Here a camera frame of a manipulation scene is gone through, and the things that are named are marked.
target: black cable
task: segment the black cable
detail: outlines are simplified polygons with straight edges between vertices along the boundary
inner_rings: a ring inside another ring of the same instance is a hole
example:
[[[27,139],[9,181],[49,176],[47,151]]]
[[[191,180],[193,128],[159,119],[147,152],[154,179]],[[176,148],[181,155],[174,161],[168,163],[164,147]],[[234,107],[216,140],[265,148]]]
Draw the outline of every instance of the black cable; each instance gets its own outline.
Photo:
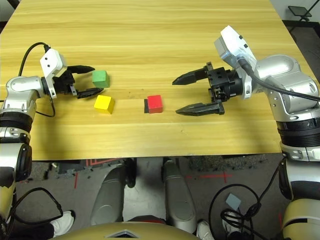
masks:
[[[317,5],[317,3],[319,2],[320,0],[316,0],[314,2],[314,4],[306,11],[306,13],[303,15],[303,16],[300,16],[300,19],[298,22],[301,22],[304,17],[306,17],[308,15],[308,13]],[[293,26],[290,30],[289,30],[289,33],[291,33],[297,26]]]
[[[50,219],[46,219],[46,220],[41,220],[41,221],[25,221],[23,219],[21,219],[19,216],[17,216],[17,214],[15,213],[15,210],[17,209],[17,207],[19,206],[19,204],[31,193],[36,192],[36,191],[43,191],[45,192],[50,198],[51,200],[55,203],[56,208],[59,210],[60,215],[52,217]],[[27,224],[27,225],[40,225],[40,224],[46,224],[46,223],[50,223],[53,220],[56,220],[58,218],[61,218],[64,215],[64,212],[62,210],[62,207],[60,205],[60,203],[55,199],[55,197],[45,188],[43,187],[36,187],[33,188],[29,191],[27,191],[22,197],[19,198],[19,200],[16,202],[16,204],[12,207],[10,213],[9,213],[9,217],[11,216],[12,218],[14,218],[15,220],[17,220],[20,223],[23,224]]]
[[[39,46],[39,45],[43,45],[44,47],[44,51],[47,52],[49,49],[50,49],[50,46],[44,42],[36,42],[34,44],[32,44],[28,49],[27,51],[25,52],[24,56],[23,56],[23,59],[22,59],[22,62],[21,62],[21,65],[20,65],[20,70],[19,70],[19,74],[18,76],[21,76],[22,75],[22,72],[24,70],[24,66],[25,66],[25,63],[26,63],[26,60],[27,60],[27,57],[29,55],[29,53],[31,52],[32,49],[34,49],[36,46]],[[45,116],[45,117],[54,117],[56,115],[56,109],[55,109],[55,105],[54,105],[54,102],[52,100],[52,97],[49,95],[49,98],[50,98],[50,103],[51,103],[51,108],[52,108],[52,114],[49,115],[49,114],[46,114],[46,113],[42,113],[42,112],[39,112],[39,111],[35,111],[37,114],[40,114],[42,116]]]
[[[285,89],[282,89],[282,88],[279,88],[276,86],[272,86],[272,85],[262,81],[261,79],[259,79],[255,75],[254,71],[252,70],[251,65],[244,58],[240,58],[238,60],[238,63],[240,64],[241,68],[246,72],[246,74],[248,74],[252,78],[253,81],[255,81],[257,84],[261,85],[262,87],[265,87],[266,89],[270,89],[270,90],[273,90],[273,91],[276,91],[278,93],[285,94],[285,95],[290,95],[290,96],[294,96],[294,97],[298,97],[298,98],[303,98],[303,99],[308,99],[308,100],[320,102],[320,97],[311,96],[311,95],[300,93],[300,92],[285,90]]]
[[[46,116],[46,117],[50,117],[53,118],[56,115],[56,109],[55,109],[55,105],[54,105],[54,101],[52,99],[52,97],[49,95],[49,99],[50,99],[50,103],[51,103],[51,108],[52,108],[52,114],[48,115],[39,111],[35,111],[37,114],[40,114],[42,116]]]
[[[213,197],[211,203],[210,203],[210,207],[209,207],[209,215],[208,215],[208,222],[209,222],[209,227],[210,227],[210,231],[211,231],[211,234],[213,236],[214,239],[217,239],[215,233],[214,233],[214,230],[213,230],[213,227],[212,227],[212,223],[211,223],[211,215],[212,215],[212,208],[213,208],[213,205],[217,199],[217,197],[223,192],[225,191],[226,189],[229,189],[229,188],[233,188],[233,187],[242,187],[242,188],[245,188],[247,190],[249,190],[255,197],[256,199],[256,203],[253,204],[251,207],[249,207],[249,209],[247,210],[247,212],[245,214],[242,214],[241,212],[239,211],[235,211],[231,208],[227,208],[225,210],[223,210],[221,213],[220,213],[220,217],[226,221],[228,224],[230,224],[231,226],[235,227],[235,228],[239,228],[239,229],[246,229],[246,230],[249,230],[250,233],[251,233],[251,237],[253,237],[253,235],[256,235],[258,236],[259,238],[261,238],[262,240],[268,240],[265,236],[263,236],[262,234],[260,234],[259,232],[255,231],[254,230],[254,226],[253,226],[253,221],[252,221],[252,217],[254,217],[260,210],[261,208],[261,200],[262,198],[265,196],[265,194],[267,193],[267,191],[270,189],[273,181],[275,180],[275,177],[278,173],[278,170],[279,168],[277,167],[268,183],[268,185],[266,186],[266,188],[264,189],[264,191],[261,193],[260,196],[258,196],[255,191],[253,191],[250,187],[244,185],[244,184],[230,184],[230,185],[227,185],[223,188],[221,188],[216,194],[215,196]],[[234,213],[235,216],[232,216],[232,215],[228,215],[228,213],[231,212],[231,213]],[[246,226],[245,225],[245,221],[249,221],[249,224],[250,226]]]
[[[34,44],[32,44],[28,49],[27,51],[25,52],[24,56],[23,56],[23,59],[22,59],[22,62],[21,62],[21,65],[20,65],[20,70],[19,70],[19,74],[18,76],[21,76],[22,75],[22,71],[24,70],[24,66],[25,66],[25,63],[26,63],[26,60],[27,60],[27,57],[29,55],[29,53],[31,52],[32,49],[34,49],[36,46],[38,45],[43,45],[44,47],[44,50],[45,52],[47,52],[49,49],[50,49],[50,46],[42,41],[40,42],[36,42]]]
[[[13,196],[12,196],[11,209],[13,208],[14,205],[16,205],[16,203],[17,203],[17,192],[16,192],[16,190],[14,190]],[[10,236],[10,234],[11,234],[13,228],[14,228],[14,220],[15,220],[15,219],[14,219],[13,217],[10,218],[10,221],[9,221],[9,223],[7,224],[6,233],[5,233],[5,236],[4,236],[3,239],[7,240],[7,239],[9,238],[9,236]]]

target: floor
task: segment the floor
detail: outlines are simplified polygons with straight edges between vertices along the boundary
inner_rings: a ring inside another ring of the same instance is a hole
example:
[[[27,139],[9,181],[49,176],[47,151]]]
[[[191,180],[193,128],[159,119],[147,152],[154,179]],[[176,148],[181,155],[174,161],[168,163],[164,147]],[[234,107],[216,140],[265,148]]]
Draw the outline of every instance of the floor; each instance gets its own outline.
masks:
[[[197,218],[208,220],[208,209],[213,196],[222,187],[240,183],[249,186],[259,195],[268,184],[278,162],[282,159],[280,153],[255,155],[251,158],[261,159],[253,167],[242,167],[232,170],[227,166],[224,171],[199,171],[191,169],[190,159],[179,157],[181,174],[185,177],[195,204]],[[138,158],[137,179],[134,188],[125,188],[123,218],[129,220],[139,215],[154,215],[166,218],[164,185],[161,180],[161,166],[163,159],[159,157]],[[76,220],[72,231],[90,225],[90,215],[98,194],[100,185],[115,165],[87,168],[72,174],[59,175],[47,180],[36,180],[17,184],[18,197],[26,191],[43,187],[49,190],[60,202],[63,210],[74,210]],[[240,210],[244,213],[249,206],[255,203],[253,196],[247,190],[235,187],[226,190],[217,198],[212,211],[212,225],[219,237],[224,239],[224,232],[220,219],[220,211],[228,207],[225,200],[229,193],[241,199]],[[262,201],[262,208],[253,218],[254,229],[267,238],[274,237],[281,230],[281,220],[285,208],[289,203],[280,193],[276,178],[269,192]],[[21,203],[17,214],[25,220],[38,221],[58,214],[55,205],[44,193],[32,193]]]

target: red cube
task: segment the red cube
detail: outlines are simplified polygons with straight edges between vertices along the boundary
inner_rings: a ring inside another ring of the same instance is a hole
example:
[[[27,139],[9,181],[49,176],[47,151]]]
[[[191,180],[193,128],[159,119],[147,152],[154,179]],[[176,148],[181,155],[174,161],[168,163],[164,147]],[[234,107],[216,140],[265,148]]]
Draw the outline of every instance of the red cube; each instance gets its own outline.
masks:
[[[162,113],[163,105],[160,95],[148,96],[148,108],[150,114]]]

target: white shoe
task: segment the white shoe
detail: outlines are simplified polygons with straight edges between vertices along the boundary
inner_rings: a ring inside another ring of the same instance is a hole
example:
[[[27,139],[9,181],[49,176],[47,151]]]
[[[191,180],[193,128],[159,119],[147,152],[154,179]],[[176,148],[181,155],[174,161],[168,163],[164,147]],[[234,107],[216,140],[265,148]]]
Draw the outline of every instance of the white shoe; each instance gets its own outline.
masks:
[[[202,220],[198,223],[196,236],[201,240],[215,240],[211,234],[209,224],[205,220]]]
[[[54,229],[53,237],[66,234],[74,224],[74,221],[75,213],[73,211],[64,211],[62,217],[50,222]]]
[[[233,216],[233,217],[236,217],[236,214],[234,214],[231,211],[228,211],[226,214],[228,214],[230,216]],[[226,219],[231,220],[231,221],[235,221],[235,222],[240,222],[239,219],[235,219],[235,218],[232,218],[232,217],[226,217]],[[227,223],[223,219],[222,219],[222,226],[223,226],[224,230],[226,231],[227,236],[229,236],[233,232],[240,232],[240,228],[235,227],[235,226],[231,226],[229,223]]]

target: wooden table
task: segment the wooden table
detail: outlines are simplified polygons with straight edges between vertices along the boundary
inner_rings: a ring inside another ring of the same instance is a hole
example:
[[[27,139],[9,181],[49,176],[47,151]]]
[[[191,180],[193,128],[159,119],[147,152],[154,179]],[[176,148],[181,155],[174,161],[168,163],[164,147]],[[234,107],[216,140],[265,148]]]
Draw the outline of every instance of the wooden table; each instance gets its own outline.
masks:
[[[280,137],[267,97],[234,97],[225,115],[183,116],[176,109],[209,103],[208,81],[172,86],[183,73],[212,61],[225,67],[213,42],[231,25],[257,59],[303,55],[268,0],[23,0],[1,36],[1,99],[18,74],[27,48],[39,41],[64,55],[68,65],[107,70],[115,99],[112,115],[98,113],[95,98],[58,96],[56,117],[36,115],[31,130],[34,160],[280,152]],[[24,76],[42,76],[38,47]],[[76,77],[78,89],[93,87],[91,75]],[[144,99],[161,95],[164,112],[144,113]],[[49,100],[37,109],[50,112]]]

